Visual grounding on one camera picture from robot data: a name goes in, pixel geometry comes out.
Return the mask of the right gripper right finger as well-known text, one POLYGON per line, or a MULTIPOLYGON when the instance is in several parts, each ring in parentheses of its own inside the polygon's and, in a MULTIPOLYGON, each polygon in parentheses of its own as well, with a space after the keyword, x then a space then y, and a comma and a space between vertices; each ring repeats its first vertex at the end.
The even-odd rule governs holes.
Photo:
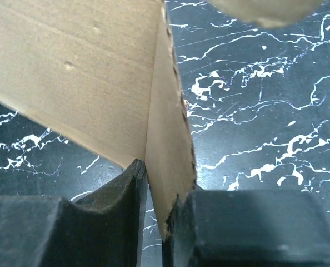
POLYGON ((330 225, 305 192, 196 189, 168 226, 163 266, 330 266, 330 225))

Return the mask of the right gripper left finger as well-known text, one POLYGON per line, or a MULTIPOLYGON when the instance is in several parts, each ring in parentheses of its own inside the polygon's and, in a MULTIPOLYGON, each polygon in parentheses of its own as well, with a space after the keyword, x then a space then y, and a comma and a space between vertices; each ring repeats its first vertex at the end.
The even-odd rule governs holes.
POLYGON ((140 266, 143 161, 77 201, 0 195, 0 266, 140 266))

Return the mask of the cardboard box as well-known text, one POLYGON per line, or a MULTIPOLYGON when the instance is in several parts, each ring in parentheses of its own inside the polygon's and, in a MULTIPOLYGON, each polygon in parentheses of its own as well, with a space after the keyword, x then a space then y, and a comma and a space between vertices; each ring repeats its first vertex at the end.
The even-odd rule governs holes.
POLYGON ((163 238, 196 158, 164 1, 0 1, 0 103, 123 166, 163 238))

